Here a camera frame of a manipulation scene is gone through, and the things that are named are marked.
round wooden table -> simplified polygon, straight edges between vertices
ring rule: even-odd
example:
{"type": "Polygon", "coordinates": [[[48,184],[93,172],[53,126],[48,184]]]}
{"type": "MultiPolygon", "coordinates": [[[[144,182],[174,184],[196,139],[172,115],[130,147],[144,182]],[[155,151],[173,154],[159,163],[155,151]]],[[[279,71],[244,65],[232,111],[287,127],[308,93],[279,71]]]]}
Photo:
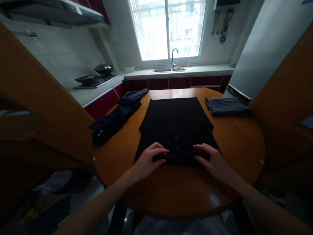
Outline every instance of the round wooden table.
{"type": "MultiPolygon", "coordinates": [[[[151,90],[141,99],[139,110],[114,137],[103,146],[94,146],[94,165],[105,186],[112,185],[132,167],[141,135],[139,126],[150,100],[184,97],[198,97],[214,125],[213,136],[226,161],[248,183],[256,182],[265,153],[263,135],[256,121],[244,117],[212,117],[204,98],[227,96],[207,88],[191,88],[151,90]]],[[[227,210],[238,199],[240,196],[235,190],[213,178],[205,169],[183,166],[160,166],[122,196],[135,211],[172,220],[208,217],[227,210]]]]}

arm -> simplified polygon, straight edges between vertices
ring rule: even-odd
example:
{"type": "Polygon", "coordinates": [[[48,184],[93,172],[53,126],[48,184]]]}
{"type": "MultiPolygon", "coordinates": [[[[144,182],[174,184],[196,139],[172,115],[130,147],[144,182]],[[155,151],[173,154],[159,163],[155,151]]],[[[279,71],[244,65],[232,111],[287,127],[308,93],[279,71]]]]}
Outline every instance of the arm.
{"type": "Polygon", "coordinates": [[[209,162],[200,156],[196,156],[195,159],[215,178],[234,188],[274,234],[313,233],[310,227],[261,194],[236,174],[218,150],[207,144],[195,145],[194,147],[209,153],[211,156],[209,162]]]}
{"type": "Polygon", "coordinates": [[[54,234],[94,234],[125,190],[134,182],[147,177],[166,162],[152,162],[159,153],[168,153],[159,143],[154,143],[142,153],[138,161],[114,184],[90,201],[85,207],[67,219],[54,234]]]}

folded gray towel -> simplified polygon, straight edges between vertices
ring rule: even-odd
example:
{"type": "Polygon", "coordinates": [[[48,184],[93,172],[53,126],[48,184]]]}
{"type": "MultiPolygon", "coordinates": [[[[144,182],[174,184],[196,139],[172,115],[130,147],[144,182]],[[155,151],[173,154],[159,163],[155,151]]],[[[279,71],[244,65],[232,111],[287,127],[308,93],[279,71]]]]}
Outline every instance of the folded gray towel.
{"type": "Polygon", "coordinates": [[[213,117],[219,116],[250,116],[253,115],[253,109],[245,106],[237,97],[208,99],[205,98],[213,117]]]}

range hood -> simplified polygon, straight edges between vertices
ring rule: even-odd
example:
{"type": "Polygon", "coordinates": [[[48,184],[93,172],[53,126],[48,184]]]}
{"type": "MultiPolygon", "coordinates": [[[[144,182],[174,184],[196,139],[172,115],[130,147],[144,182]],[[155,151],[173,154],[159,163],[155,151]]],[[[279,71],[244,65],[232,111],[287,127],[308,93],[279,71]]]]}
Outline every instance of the range hood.
{"type": "Polygon", "coordinates": [[[0,7],[7,17],[18,21],[60,27],[106,25],[101,13],[69,0],[9,0],[0,7]]]}

black shirt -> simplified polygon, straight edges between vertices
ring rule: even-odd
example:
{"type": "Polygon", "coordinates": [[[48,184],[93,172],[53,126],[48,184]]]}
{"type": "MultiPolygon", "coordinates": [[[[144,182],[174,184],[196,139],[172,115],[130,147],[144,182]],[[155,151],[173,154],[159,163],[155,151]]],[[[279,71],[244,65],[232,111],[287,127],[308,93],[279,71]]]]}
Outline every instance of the black shirt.
{"type": "Polygon", "coordinates": [[[141,138],[134,163],[147,147],[158,142],[170,153],[154,160],[166,158],[165,165],[199,166],[193,145],[207,143],[219,149],[212,135],[213,127],[197,97],[150,100],[139,128],[141,138]]]}

